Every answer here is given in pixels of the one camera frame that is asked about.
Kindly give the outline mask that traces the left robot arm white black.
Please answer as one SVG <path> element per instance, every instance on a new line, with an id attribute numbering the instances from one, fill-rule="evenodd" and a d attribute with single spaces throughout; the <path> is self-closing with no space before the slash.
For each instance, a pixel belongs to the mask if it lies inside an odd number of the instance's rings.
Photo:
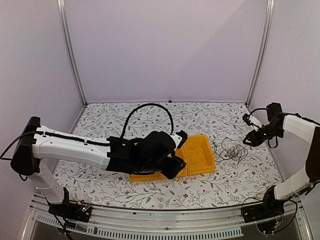
<path id="1" fill-rule="evenodd" d="M 63 217 L 70 217 L 75 211 L 74 205 L 42 159 L 77 162 L 129 175 L 161 173 L 173 179 L 186 166 L 184 160 L 176 156 L 176 150 L 187 139 L 188 135 L 182 130 L 172 134 L 152 131 L 144 138 L 130 140 L 123 136 L 81 137 L 50 129 L 41 124 L 39 117 L 33 116 L 12 142 L 16 147 L 10 166 L 16 173 L 30 178 Z"/>

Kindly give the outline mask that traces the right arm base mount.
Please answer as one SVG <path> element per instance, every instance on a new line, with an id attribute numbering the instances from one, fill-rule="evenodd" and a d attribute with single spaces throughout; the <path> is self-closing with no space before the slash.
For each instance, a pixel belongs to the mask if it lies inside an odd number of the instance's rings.
<path id="1" fill-rule="evenodd" d="M 268 218 L 277 217 L 285 213 L 284 201 L 274 203 L 259 203 L 241 207 L 241 215 L 245 223 L 256 222 Z"/>

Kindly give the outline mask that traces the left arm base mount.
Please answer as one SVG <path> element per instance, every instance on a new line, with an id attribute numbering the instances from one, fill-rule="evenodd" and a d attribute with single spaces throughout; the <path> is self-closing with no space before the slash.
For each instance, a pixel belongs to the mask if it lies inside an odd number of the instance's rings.
<path id="1" fill-rule="evenodd" d="M 68 220 L 88 223 L 92 213 L 92 204 L 83 200 L 80 203 L 63 202 L 61 204 L 48 203 L 49 213 Z"/>

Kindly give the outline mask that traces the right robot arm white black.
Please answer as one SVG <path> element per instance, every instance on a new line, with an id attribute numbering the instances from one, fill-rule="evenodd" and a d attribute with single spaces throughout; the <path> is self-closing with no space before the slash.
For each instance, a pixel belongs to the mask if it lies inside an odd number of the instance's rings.
<path id="1" fill-rule="evenodd" d="M 262 218 L 269 218 L 278 210 L 278 203 L 286 202 L 293 196 L 307 195 L 320 183 L 320 124 L 298 113 L 284 112 L 277 102 L 244 114 L 242 120 L 253 127 L 243 140 L 243 144 L 250 147 L 258 147 L 273 139 L 278 146 L 279 139 L 285 134 L 308 145 L 303 167 L 288 179 L 266 190 L 258 213 Z"/>

